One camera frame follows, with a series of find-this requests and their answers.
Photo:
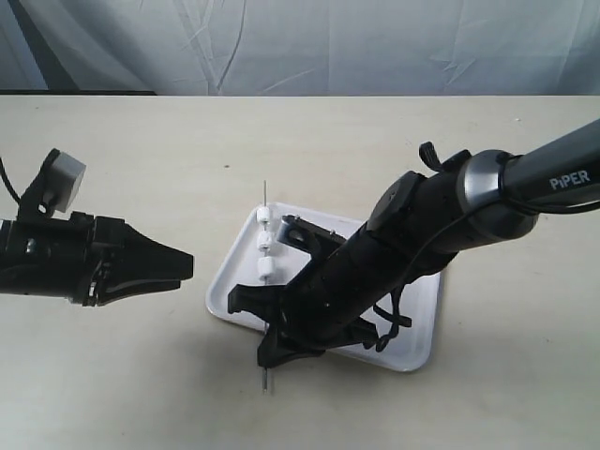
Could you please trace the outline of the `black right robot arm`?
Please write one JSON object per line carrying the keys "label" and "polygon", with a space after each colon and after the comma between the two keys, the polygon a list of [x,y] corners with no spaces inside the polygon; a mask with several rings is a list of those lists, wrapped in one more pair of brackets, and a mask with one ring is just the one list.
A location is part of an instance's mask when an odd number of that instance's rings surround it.
{"label": "black right robot arm", "polygon": [[348,238],[294,215],[280,243],[309,262],[284,285],[236,285],[231,313],[267,323],[261,368],[359,344],[383,351],[412,321],[400,312],[404,288],[441,272],[459,252],[529,233],[542,214],[599,206],[599,125],[591,122],[530,153],[462,150],[440,160],[424,142],[431,176],[406,172]]}

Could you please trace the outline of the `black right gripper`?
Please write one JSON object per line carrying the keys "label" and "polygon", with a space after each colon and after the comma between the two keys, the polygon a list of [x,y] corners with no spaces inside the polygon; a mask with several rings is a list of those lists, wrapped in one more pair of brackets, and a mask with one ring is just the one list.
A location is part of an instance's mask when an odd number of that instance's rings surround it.
{"label": "black right gripper", "polygon": [[261,368],[356,344],[380,352],[413,324],[399,308],[414,280],[412,258],[371,233],[355,233],[327,258],[310,257],[286,286],[235,285],[227,311],[272,314],[257,349]]}

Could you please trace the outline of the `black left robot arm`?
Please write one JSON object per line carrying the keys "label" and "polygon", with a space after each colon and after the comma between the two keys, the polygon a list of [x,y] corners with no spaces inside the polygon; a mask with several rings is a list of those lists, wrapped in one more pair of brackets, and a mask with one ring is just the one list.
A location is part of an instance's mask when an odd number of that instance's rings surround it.
{"label": "black left robot arm", "polygon": [[120,218],[76,212],[68,220],[1,225],[2,293],[102,307],[177,290],[193,270],[192,255],[144,236]]}

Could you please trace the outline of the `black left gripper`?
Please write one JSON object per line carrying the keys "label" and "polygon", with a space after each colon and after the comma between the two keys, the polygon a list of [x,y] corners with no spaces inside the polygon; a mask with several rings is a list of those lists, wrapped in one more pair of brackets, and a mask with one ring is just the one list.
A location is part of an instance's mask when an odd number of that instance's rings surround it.
{"label": "black left gripper", "polygon": [[69,224],[83,235],[81,273],[69,302],[104,307],[118,300],[177,290],[193,277],[194,257],[137,232],[121,218],[73,212]]}

